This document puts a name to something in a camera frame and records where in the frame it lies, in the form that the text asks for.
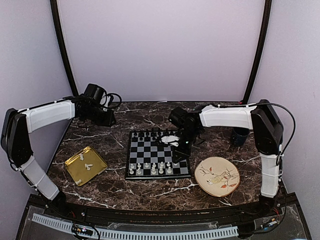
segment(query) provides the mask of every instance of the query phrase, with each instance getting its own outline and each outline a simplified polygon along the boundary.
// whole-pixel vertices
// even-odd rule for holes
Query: marble surface
[[[180,106],[190,111],[204,102],[125,102],[115,111],[117,124],[92,125],[74,119],[48,170],[48,176],[66,194],[70,203],[86,206],[141,211],[200,210],[241,205],[259,200],[261,160],[251,132],[244,146],[230,145],[231,128],[211,127],[201,136],[206,141],[194,146],[189,159],[191,172],[204,159],[222,157],[238,168],[240,185],[226,197],[204,192],[194,177],[185,179],[125,180],[129,131],[158,127],[174,129],[168,116]],[[81,149],[93,147],[107,162],[105,172],[78,187],[64,162]]]

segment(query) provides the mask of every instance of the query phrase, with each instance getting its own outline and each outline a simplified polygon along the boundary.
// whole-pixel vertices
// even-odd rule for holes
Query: gold square plate
[[[101,174],[108,167],[92,147],[87,146],[64,162],[66,170],[79,187]]]

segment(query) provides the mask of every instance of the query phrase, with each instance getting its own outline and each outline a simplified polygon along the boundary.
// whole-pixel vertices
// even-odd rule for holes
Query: black metal frame
[[[71,65],[69,62],[67,49],[66,49],[66,45],[65,45],[65,41],[64,41],[63,31],[62,31],[60,17],[59,17],[58,3],[57,3],[57,0],[50,0],[50,3],[51,3],[51,11],[52,11],[52,17],[53,17],[56,38],[58,40],[60,54],[62,57],[64,69],[65,69],[66,75],[68,77],[68,81],[69,81],[70,88],[72,90],[72,94],[74,96],[78,96],[79,92],[78,92],[78,89],[77,89],[77,86],[75,83],[75,79],[74,79],[74,76],[73,76],[73,73],[71,70]],[[254,60],[253,60],[251,74],[250,74],[250,77],[248,80],[248,84],[246,86],[243,100],[241,100],[242,104],[248,103],[252,89],[255,84],[261,56],[262,56],[264,45],[265,45],[267,29],[268,29],[268,24],[269,24],[269,18],[270,18],[270,12],[271,12],[271,4],[272,4],[272,0],[265,0],[259,40],[258,40],[258,44],[257,44],[257,48],[256,48]]]
[[[271,12],[271,5],[272,5],[272,0],[265,0],[260,36],[259,36],[259,40],[258,40],[258,45],[256,47],[256,52],[255,52],[248,84],[246,86],[243,100],[241,101],[242,104],[248,103],[252,89],[255,84],[261,56],[262,56],[264,46],[265,46],[265,40],[266,40],[266,36],[267,36],[267,30],[268,30],[268,24],[269,24],[270,12]]]
[[[66,76],[68,78],[72,94],[73,94],[73,96],[76,97],[76,96],[79,96],[79,92],[78,92],[78,89],[76,86],[74,75],[72,74],[72,69],[71,69],[71,65],[69,62],[68,54],[67,54],[64,35],[62,32],[62,28],[61,28],[57,0],[50,0],[50,4],[51,4],[51,12],[52,12],[52,18],[53,18],[56,39],[59,44],[60,54],[61,54],[63,65],[64,65],[64,70],[65,70]]]
[[[285,201],[287,206],[296,204],[305,235],[308,240],[311,240],[312,237],[296,194],[294,192],[289,193],[286,195],[286,197],[282,195],[277,199],[277,203],[280,204],[281,208],[285,206]],[[137,225],[178,225],[218,222],[220,226],[231,224],[232,226],[238,226],[238,228],[241,228],[252,224],[253,221],[260,218],[260,216],[243,216],[239,213],[239,208],[252,209],[255,208],[257,204],[259,203],[252,202],[237,206],[186,211],[119,210],[85,206],[75,203],[68,203],[68,206],[77,216],[77,220],[98,226],[108,226],[110,223],[127,223]],[[46,208],[46,202],[40,196],[31,194],[20,221],[16,240],[21,238],[24,223],[30,206],[42,208],[44,209],[45,214],[61,218],[61,216],[56,212],[52,211],[50,208]]]

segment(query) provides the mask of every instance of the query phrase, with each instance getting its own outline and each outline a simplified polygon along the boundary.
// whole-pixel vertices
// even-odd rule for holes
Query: dark blue cup
[[[234,127],[231,132],[230,142],[235,147],[245,144],[250,131],[248,128]]]

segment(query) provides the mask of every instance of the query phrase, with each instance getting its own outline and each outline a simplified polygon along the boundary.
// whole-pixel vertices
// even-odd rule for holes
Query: white backdrop
[[[76,85],[124,101],[240,101],[264,0],[59,0]]]

